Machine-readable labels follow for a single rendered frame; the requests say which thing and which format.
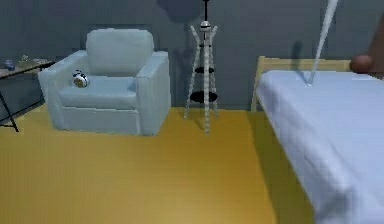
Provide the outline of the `white round alarm clock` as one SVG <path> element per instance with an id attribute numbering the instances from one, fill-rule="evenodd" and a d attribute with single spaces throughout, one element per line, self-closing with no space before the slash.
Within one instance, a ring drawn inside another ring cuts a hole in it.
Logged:
<path id="1" fill-rule="evenodd" d="M 82 71 L 76 70 L 73 74 L 73 83 L 78 88 L 85 88 L 89 85 L 89 80 Z"/>

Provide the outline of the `bed with white sheet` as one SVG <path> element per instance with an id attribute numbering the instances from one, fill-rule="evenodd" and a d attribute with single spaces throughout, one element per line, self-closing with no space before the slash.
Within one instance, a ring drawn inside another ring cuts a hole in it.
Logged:
<path id="1" fill-rule="evenodd" d="M 257 60 L 262 109 L 316 224 L 384 224 L 384 81 L 346 60 Z"/>

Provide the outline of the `brown basketball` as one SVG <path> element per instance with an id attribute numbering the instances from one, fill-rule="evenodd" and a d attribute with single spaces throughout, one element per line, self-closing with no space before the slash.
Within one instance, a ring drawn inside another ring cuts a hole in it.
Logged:
<path id="1" fill-rule="evenodd" d="M 369 55 L 356 55 L 349 63 L 349 68 L 357 74 L 368 73 L 373 66 L 373 60 Z"/>

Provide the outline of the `dark side table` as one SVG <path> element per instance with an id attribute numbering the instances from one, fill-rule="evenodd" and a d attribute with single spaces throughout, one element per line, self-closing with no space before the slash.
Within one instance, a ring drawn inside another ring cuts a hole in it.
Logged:
<path id="1" fill-rule="evenodd" d="M 44 103 L 37 73 L 53 64 L 54 61 L 46 61 L 17 66 L 13 71 L 0 69 L 0 127 L 18 132 L 16 119 Z"/>

